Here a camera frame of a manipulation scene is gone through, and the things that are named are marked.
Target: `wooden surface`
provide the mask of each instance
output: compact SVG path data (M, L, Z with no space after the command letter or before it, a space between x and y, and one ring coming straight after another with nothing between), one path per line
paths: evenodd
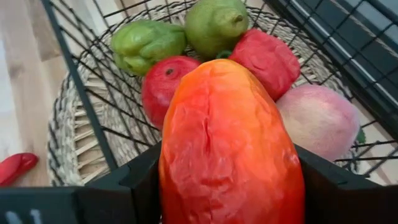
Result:
M120 0L97 0L104 14L122 7ZM140 0L124 0L130 6ZM65 0L76 13L97 33L104 31L103 23L92 0ZM149 7L164 4L153 0ZM249 0L251 6L261 7L262 0ZM128 14L144 10L144 5L128 10ZM110 24L119 22L123 13L111 16ZM63 26L70 28L65 21ZM74 52L80 49L71 45ZM17 181L15 186L48 185L46 168L47 121L52 103L67 69L62 53L52 32L41 0L0 0L0 161L18 152L33 152L40 162L31 172ZM361 113L361 121L368 122L370 115ZM377 127L366 130L369 142L383 140ZM391 150L377 150L382 156ZM384 165L383 170L373 174L373 181L391 184L398 181L397 163Z

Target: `chayote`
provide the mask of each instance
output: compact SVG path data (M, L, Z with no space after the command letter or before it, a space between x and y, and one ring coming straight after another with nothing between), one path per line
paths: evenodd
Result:
M182 54L186 46L183 27L151 20L130 22L111 39L116 65L142 76L156 62Z

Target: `wire grid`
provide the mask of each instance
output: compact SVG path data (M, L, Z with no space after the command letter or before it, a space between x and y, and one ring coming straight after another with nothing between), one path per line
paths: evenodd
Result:
M139 1L131 5L127 5L125 1L120 0L118 3L120 4L121 8L117 11L113 12L106 12L104 8L101 7L99 0L93 0L93 4L95 8L98 10L100 14L103 24L106 26L106 31L103 32L101 35L97 34L90 26L87 24L78 13L74 10L73 7L70 7L64 0L42 0L53 25L53 29L57 36L57 39L60 43L61 49L63 51L65 60L69 67L70 75L75 82L76 88L78 90L79 96L81 101L83 102L83 106L86 109L87 116L90 119L91 125L93 127L93 131L95 133L96 138L101 146L101 150L104 154L106 159L106 163L108 164L110 170L115 170L119 167L119 164L116 162L115 157L112 153L111 147L109 146L109 139L107 139L106 135L112 134L114 138L124 138L128 139L132 143L132 149L136 151L136 154L140 154L142 150L139 150L140 147L144 146L144 149L147 149L155 144L153 139L150 141L147 139L147 134L143 132L143 130L139 130L139 134L142 138L138 139L132 134L130 127L127 125L126 120L128 118L134 119L137 123L142 124L142 126L146 127L147 130L150 131L150 134L155 136L155 132L157 131L153 125L146 119L144 116L144 111L142 105L140 104L140 99L137 98L141 94L141 88L139 86L133 86L131 83L128 82L130 79L134 79L136 83L141 84L141 78L135 77L134 75L128 74L119 68L117 68L114 64L114 60L112 58L112 51L109 48L107 43L102 41L105 35L113 34L122 22L129 22L133 20L134 14L138 11L141 11L141 14L144 14L148 19L153 18L154 11L154 4L155 2L158 4L159 0L145 0ZM172 16L188 10L195 1L171 1L171 0L164 0L163 6L158 7L158 9L166 9L168 14L164 17L157 18L158 21L166 21L171 22ZM297 3L300 2L301 5L306 6L309 10L308 15L302 16L301 20L297 19L296 17L292 16L292 10L296 8ZM333 3L336 7L338 7L342 12L344 12L345 16L341 18L337 25L333 27L330 26L331 32L328 35L324 35L323 39L318 40L316 35L309 33L309 36L312 37L311 39L308 38L307 35L303 35L303 31L308 31L309 26L313 24L313 18L316 17L318 19L322 19L322 15L319 15L317 10L322 7L323 4ZM258 15L256 17L251 16L250 19L254 23L254 27L263 30L271 35L274 34L274 30L277 26L290 26L292 31L294 32L293 38L287 42L287 45L291 45L295 39L300 39L301 41L305 42L308 49L312 50L311 56L306 58L306 60L302 63L302 68L304 68L309 60L314 56L320 57L325 61L324 66L326 66L329 70L333 71L333 73L327 77L326 79L322 80L321 82L313 82L311 79L307 78L303 73L301 76L306 79L306 81L310 84L314 85L323 85L329 79L336 77L345 81L345 85L348 85L350 90L352 90L353 95L351 95L350 91L345 91L344 87L342 86L342 93L345 95L347 99L350 101L358 100L364 107L372 113L375 117L374 119L370 120L369 122L363 124L361 127L365 129L368 126L372 126L375 124L381 124L383 128L388 130L389 135L391 135L391 139L380 139L374 142L366 142L366 143L358 143L355 142L353 145L353 149L357 152L353 158L350 159L338 159L336 162L344 162L343 167L351 170L357 171L358 168L355 167L356 163L359 161L374 161L373 165L366 171L362 173L365 177L369 177L371 173L375 170L378 170L380 166L385 164L387 161L391 161L394 159L398 159L396 155L398 151L398 147L396 147L396 139L398 139L398 132L395 131L394 128L391 128L391 123L388 118L397 116L397 108L390 102L389 100L384 100L381 102L373 102L371 101L373 97L369 94L366 90L372 90L373 94L377 96L383 96L378 88L382 81L388 81L393 84L395 88L398 89L397 83L391 80L391 76L398 72L398 67L390 69L388 72L383 72L383 68L380 68L372 63L370 59L364 54L364 51L367 50L369 47L373 46L374 44L379 44L383 49L388 51L393 57L396 57L395 51L393 51L382 39L385 33L391 29L397 27L397 19L396 17L390 15L388 12L385 12L385 17L390 21L390 23L383 28L377 34L373 34L365 25L360 23L356 18L355 13L357 12L358 8L363 4L375 4L375 1L365 1L361 0L357 5L352 7L351 9L344 8L339 1L335 0L320 0L317 1L314 6L310 6L306 1L295 1L295 0L270 0L270 1L263 1L261 6L258 6ZM255 9L255 7L251 7L250 0L245 0L244 3L250 9ZM176 5L183 5L184 7L179 11L174 11L170 13L170 8ZM257 23L257 20L260 16L260 13L266 10L268 7L274 8L279 14L281 15L276 23L276 25L271 30L265 30L262 26ZM112 22L114 16L122 16L124 19L122 22ZM328 58L325 58L323 55L325 52L328 51L328 44L332 40L335 40L336 37L339 37L342 40L346 40L343 34L340 34L340 28L344 26L348 21L354 21L357 23L362 29L368 31L369 39L360 47L357 48L353 53L351 53L348 57L344 60L336 57L336 55L329 54L332 58L332 62L334 66L330 66L330 61ZM355 49L355 46L348 41L345 41L346 45L349 45L351 48ZM95 54L93 51L100 52L102 56L97 57L98 54ZM95 58L95 67L87 65L84 61L82 61L82 57L84 55L91 55ZM373 70L382 74L381 77L377 78L376 80L366 80L365 82L362 81L361 83L353 78L353 74L359 67L357 58L361 57L363 60L369 64ZM109 92L110 99L106 99L103 96L97 94L93 90L84 86L81 77L79 76L77 67L84 66L85 68L89 69L92 74L97 76L101 79ZM125 86L128 89L128 94L125 91L122 91L122 86ZM120 94L123 96L124 101L129 108L122 109L116 100L114 99L114 94ZM112 106L114 109L117 110L119 119L121 124L123 125L123 130L115 130L104 126L100 123L98 119L98 114L96 113L95 107L93 106L92 102L90 101L89 96L94 96L100 101L105 102L107 105ZM389 108L388 114L380 114L374 110L375 105L383 104ZM139 118L133 110L138 108L138 113L142 116ZM383 156L369 156L370 152L377 150L378 146L384 146L392 144L395 148L392 148L390 152Z

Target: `red apple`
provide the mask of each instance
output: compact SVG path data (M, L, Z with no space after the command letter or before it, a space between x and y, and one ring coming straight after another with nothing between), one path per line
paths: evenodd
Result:
M181 78L200 62L187 56L173 56L156 63L142 84L142 104L149 120L160 130L174 91Z

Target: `red object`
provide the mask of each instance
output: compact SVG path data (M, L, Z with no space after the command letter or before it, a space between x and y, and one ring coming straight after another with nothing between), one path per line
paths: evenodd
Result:
M0 163L0 187L10 186L18 177L31 170L39 158L32 153L19 153Z
M300 75L300 63L278 38L257 29L247 31L229 59L243 65L277 101Z
M173 56L155 64L142 84L142 104L148 118L160 130L174 91L181 78L200 62L186 56Z
M275 103L231 60L184 76L164 119L165 224L303 224L299 157Z

